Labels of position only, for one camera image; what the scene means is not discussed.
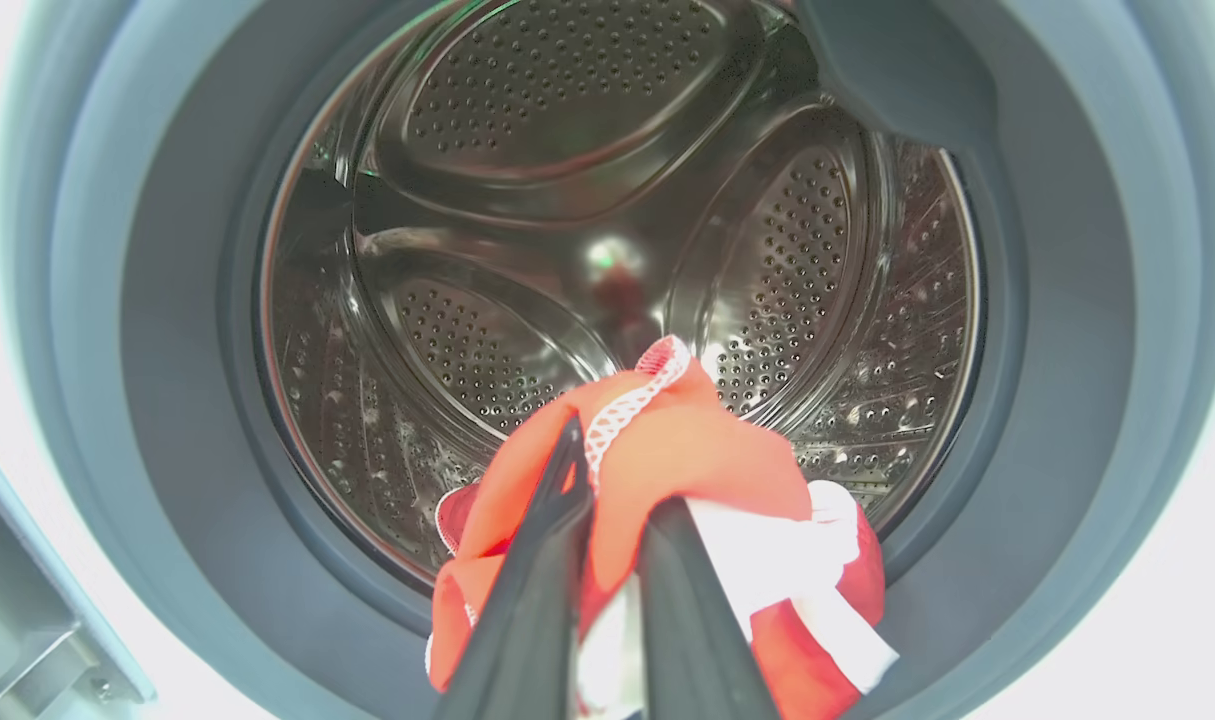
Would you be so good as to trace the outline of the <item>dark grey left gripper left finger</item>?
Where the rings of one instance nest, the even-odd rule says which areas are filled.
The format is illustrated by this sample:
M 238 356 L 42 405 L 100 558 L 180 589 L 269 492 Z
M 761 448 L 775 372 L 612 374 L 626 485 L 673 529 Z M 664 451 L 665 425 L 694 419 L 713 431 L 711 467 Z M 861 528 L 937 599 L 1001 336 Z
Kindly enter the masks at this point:
M 437 719 L 572 719 L 595 497 L 580 416 L 558 436 Z

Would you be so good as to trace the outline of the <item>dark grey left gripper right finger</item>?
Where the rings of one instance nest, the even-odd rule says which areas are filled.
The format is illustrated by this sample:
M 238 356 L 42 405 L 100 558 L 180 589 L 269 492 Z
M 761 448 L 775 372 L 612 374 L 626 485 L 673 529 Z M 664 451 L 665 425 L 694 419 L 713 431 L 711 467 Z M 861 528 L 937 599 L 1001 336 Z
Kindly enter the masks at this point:
M 688 503 L 649 515 L 635 565 L 648 719 L 778 719 Z

